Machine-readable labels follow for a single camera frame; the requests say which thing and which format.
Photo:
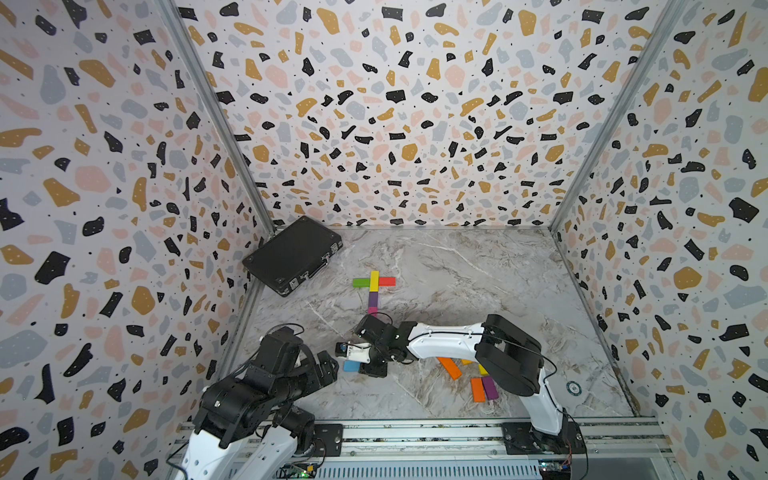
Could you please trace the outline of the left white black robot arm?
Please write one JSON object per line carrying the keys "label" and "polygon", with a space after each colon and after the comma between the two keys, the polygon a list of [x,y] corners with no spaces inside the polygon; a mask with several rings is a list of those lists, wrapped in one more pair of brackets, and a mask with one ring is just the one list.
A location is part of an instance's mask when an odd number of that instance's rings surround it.
{"label": "left white black robot arm", "polygon": [[177,479],[313,479],[340,454],[343,427],[318,427],[297,401],[331,384],[338,362],[289,325],[267,333],[241,367],[204,390]]}

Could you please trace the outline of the yellow long block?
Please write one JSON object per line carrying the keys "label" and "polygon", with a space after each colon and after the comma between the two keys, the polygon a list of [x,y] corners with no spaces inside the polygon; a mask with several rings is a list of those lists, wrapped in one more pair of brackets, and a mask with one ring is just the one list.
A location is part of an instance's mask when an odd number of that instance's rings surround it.
{"label": "yellow long block", "polygon": [[371,293],[378,292],[380,286],[380,272],[374,270],[370,273],[369,277],[369,291]]}

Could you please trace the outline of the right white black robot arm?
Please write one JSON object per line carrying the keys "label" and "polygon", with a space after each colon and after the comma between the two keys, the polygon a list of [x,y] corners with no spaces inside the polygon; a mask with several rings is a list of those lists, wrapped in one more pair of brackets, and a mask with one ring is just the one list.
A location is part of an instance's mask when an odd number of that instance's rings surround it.
{"label": "right white black robot arm", "polygon": [[388,365],[409,365],[429,358],[474,362],[485,376],[473,383],[473,396],[488,400],[499,389],[520,399],[529,420],[502,428],[511,454],[584,454],[578,423],[555,399],[549,379],[557,367],[538,340],[504,317],[490,314],[483,322],[464,326],[433,326],[403,322],[395,325],[367,314],[354,330],[359,343],[339,342],[335,355],[357,362],[360,373],[384,378]]}

